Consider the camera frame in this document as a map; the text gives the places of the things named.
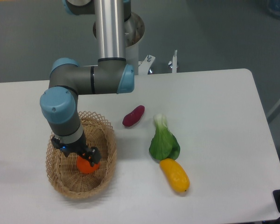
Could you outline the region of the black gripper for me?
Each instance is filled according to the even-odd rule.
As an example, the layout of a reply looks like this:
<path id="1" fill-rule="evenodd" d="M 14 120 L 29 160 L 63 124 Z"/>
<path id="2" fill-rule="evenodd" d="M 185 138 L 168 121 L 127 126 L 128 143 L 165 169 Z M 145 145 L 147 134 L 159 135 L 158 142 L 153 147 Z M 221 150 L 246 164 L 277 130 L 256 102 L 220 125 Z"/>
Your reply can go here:
<path id="1" fill-rule="evenodd" d="M 75 153 L 87 160 L 91 167 L 98 164 L 101 160 L 101 153 L 97 147 L 88 148 L 84 133 L 82 133 L 81 137 L 77 141 L 72 143 L 62 143 L 60 139 L 53 136 L 51 138 L 51 143 L 54 148 L 63 152 L 65 157 L 68 157 L 71 153 Z"/>

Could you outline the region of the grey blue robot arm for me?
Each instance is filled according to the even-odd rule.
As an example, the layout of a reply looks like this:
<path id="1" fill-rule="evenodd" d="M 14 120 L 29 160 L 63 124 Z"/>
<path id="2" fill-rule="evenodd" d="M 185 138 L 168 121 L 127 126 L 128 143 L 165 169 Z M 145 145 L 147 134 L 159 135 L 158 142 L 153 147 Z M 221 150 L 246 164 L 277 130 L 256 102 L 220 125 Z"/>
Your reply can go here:
<path id="1" fill-rule="evenodd" d="M 77 112 L 79 95 L 130 93 L 134 90 L 134 68 L 126 61 L 124 24 L 131 21 L 128 0 L 65 0 L 69 14 L 96 17 L 98 64 L 81 67 L 69 58 L 52 66 L 49 87 L 40 97 L 40 107 L 54 133 L 51 142 L 65 156 L 75 153 L 94 166 L 101 154 L 86 144 Z"/>

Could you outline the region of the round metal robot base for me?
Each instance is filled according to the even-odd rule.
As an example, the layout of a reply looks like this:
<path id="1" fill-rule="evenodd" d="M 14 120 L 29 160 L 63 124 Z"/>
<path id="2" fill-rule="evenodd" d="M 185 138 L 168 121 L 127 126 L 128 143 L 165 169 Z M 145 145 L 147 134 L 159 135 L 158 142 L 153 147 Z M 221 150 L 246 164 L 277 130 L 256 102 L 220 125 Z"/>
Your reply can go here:
<path id="1" fill-rule="evenodd" d="M 99 11 L 93 33 L 103 57 L 119 57 L 124 48 L 140 42 L 145 32 L 143 20 L 135 13 Z"/>

